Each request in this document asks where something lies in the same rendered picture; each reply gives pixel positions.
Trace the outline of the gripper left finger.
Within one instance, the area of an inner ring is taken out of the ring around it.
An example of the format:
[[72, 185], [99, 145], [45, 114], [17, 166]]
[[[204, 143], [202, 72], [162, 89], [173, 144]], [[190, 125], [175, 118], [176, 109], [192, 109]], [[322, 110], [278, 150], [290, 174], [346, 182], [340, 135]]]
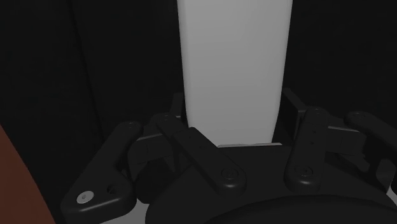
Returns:
[[131, 212], [137, 203], [132, 175], [124, 176], [130, 150], [164, 139], [175, 159], [183, 154], [220, 196], [234, 198], [246, 190], [245, 172], [193, 127], [169, 113], [154, 117], [158, 133], [143, 136], [137, 122], [122, 122], [65, 195], [60, 208], [67, 223], [103, 223]]

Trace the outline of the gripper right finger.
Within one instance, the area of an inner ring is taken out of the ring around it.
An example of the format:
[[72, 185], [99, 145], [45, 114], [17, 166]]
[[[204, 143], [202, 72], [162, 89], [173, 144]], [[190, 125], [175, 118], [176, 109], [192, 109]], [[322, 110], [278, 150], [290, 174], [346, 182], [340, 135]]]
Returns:
[[291, 191], [397, 195], [397, 130], [386, 122], [363, 111], [336, 118], [306, 106], [288, 88], [279, 119], [292, 140], [284, 173]]

